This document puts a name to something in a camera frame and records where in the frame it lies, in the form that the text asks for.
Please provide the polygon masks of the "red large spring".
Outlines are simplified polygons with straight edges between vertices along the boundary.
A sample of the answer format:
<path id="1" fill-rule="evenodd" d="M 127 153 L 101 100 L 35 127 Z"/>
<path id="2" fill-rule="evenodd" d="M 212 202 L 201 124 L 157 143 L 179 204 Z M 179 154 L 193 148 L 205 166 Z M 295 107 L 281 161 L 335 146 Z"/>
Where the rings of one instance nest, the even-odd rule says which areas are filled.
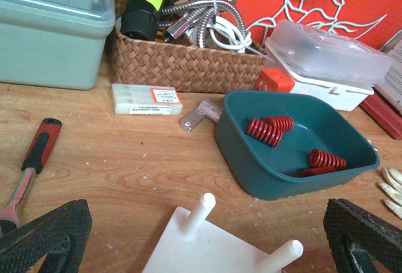
<path id="1" fill-rule="evenodd" d="M 246 134 L 270 147 L 276 147 L 283 137 L 283 131 L 258 118 L 249 123 Z"/>

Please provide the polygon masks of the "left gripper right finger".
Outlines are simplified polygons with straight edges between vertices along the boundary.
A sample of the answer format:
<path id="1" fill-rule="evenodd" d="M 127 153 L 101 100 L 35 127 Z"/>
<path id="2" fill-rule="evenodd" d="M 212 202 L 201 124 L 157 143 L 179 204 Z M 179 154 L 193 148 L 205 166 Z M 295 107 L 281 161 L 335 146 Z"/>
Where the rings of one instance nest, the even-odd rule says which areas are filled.
<path id="1" fill-rule="evenodd" d="M 323 226 L 338 272 L 401 272 L 401 229 L 349 200 L 328 200 Z"/>

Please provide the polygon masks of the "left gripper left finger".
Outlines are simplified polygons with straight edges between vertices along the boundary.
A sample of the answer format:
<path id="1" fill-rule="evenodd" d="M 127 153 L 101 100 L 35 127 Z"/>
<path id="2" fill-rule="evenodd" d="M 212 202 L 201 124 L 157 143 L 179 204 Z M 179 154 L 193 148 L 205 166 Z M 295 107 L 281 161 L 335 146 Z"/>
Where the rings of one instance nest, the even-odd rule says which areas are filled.
<path id="1" fill-rule="evenodd" d="M 1 237 L 1 272 L 78 272 L 92 229 L 87 200 L 72 200 Z"/>

